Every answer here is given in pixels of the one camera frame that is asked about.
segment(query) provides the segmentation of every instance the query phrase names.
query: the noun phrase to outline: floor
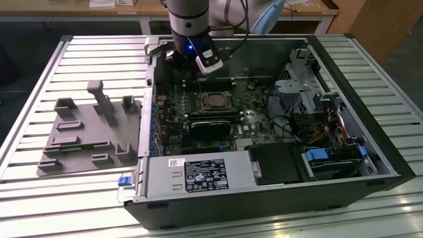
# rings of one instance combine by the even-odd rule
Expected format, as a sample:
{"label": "floor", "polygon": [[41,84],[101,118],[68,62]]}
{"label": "floor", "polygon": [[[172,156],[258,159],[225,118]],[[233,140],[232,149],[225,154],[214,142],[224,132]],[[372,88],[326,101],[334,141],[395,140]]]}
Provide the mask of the floor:
{"label": "floor", "polygon": [[[165,34],[166,24],[152,23],[152,33]],[[18,69],[21,78],[0,86],[0,143],[13,125],[30,90],[62,35],[136,35],[136,22],[57,22],[45,31],[41,23],[0,23],[0,43]],[[383,65],[399,86],[423,109],[423,18],[415,24]]]}

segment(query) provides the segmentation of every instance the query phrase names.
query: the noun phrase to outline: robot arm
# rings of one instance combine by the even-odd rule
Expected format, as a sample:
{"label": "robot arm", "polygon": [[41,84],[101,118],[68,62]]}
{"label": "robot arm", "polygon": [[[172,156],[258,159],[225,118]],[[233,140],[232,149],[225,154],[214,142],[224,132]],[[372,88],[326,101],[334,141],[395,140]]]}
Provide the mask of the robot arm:
{"label": "robot arm", "polygon": [[238,27],[253,34],[266,34],[280,16],[282,3],[284,0],[166,0],[162,5],[172,28],[172,60],[194,62],[201,74],[212,73],[222,67],[222,61],[210,30],[228,32]]}
{"label": "robot arm", "polygon": [[222,67],[217,49],[209,36],[209,1],[168,0],[176,54],[194,60],[202,74]]}

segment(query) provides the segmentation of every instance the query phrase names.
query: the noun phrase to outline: power supply label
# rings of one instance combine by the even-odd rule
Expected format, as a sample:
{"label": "power supply label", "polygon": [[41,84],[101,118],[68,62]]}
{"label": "power supply label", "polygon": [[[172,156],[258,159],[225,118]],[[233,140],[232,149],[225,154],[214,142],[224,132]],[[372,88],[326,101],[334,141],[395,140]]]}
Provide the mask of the power supply label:
{"label": "power supply label", "polygon": [[224,159],[185,162],[185,191],[228,189]]}

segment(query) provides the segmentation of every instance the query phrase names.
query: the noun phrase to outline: slatted table surface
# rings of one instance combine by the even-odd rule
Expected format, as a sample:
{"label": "slatted table surface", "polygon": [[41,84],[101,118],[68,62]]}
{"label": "slatted table surface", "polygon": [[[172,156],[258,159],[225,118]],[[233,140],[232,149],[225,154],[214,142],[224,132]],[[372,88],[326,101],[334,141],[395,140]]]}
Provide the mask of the slatted table surface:
{"label": "slatted table surface", "polygon": [[101,79],[112,101],[125,95],[142,100],[144,36],[74,36],[57,46],[0,149],[0,237],[423,237],[421,112],[353,40],[318,40],[417,174],[413,180],[346,208],[146,231],[117,200],[117,178],[133,168],[36,176],[58,97],[93,103],[84,89],[88,80]]}

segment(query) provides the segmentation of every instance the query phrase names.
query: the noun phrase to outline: cpu socket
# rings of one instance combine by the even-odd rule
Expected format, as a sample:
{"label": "cpu socket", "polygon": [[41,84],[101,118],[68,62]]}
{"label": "cpu socket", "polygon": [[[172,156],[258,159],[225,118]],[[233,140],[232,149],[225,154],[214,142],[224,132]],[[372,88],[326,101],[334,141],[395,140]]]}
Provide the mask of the cpu socket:
{"label": "cpu socket", "polygon": [[229,92],[201,93],[201,105],[204,112],[232,111]]}

